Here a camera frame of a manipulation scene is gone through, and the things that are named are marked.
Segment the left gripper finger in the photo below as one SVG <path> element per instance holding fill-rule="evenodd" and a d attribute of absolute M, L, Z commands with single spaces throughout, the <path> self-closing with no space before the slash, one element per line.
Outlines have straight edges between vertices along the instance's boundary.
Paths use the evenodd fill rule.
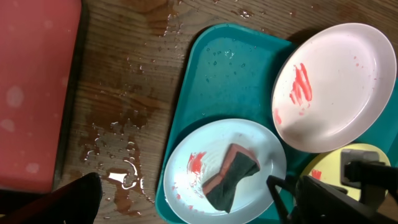
<path fill-rule="evenodd" d="M 96 172 L 49 194 L 1 191 L 1 224 L 93 223 L 103 196 Z"/>

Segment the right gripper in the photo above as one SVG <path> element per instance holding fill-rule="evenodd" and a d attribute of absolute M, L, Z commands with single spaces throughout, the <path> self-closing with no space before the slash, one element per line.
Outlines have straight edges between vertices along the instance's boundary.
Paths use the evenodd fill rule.
<path fill-rule="evenodd" d="M 340 180 L 359 187 L 359 200 L 308 175 L 298 182 L 290 175 L 286 179 L 270 175 L 266 183 L 282 224 L 297 224 L 298 213 L 304 223 L 396 223 L 377 211 L 373 197 L 388 192 L 397 200 L 397 168 L 379 161 L 374 151 L 344 149 L 340 158 Z M 296 199 L 290 213 L 277 188 Z"/>

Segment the light blue plate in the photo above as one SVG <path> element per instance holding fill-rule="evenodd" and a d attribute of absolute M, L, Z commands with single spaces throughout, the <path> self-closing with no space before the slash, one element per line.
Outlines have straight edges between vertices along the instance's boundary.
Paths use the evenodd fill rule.
<path fill-rule="evenodd" d="M 254 154 L 260 171 L 241 180 L 229 213 L 215 210 L 202 184 L 221 169 L 231 144 Z M 283 179 L 287 163 L 278 138 L 261 124 L 246 119 L 222 119 L 185 137 L 174 149 L 163 173 L 157 211 L 168 223 L 278 223 L 266 180 Z"/>

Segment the white plate with red stain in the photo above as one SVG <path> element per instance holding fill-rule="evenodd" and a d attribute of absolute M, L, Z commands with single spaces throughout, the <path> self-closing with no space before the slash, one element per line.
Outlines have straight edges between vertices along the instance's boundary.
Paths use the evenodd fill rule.
<path fill-rule="evenodd" d="M 299 151 L 343 147 L 381 115 L 396 73 L 394 48 L 380 30 L 361 23 L 329 27 L 281 67 L 272 92 L 275 128 Z"/>

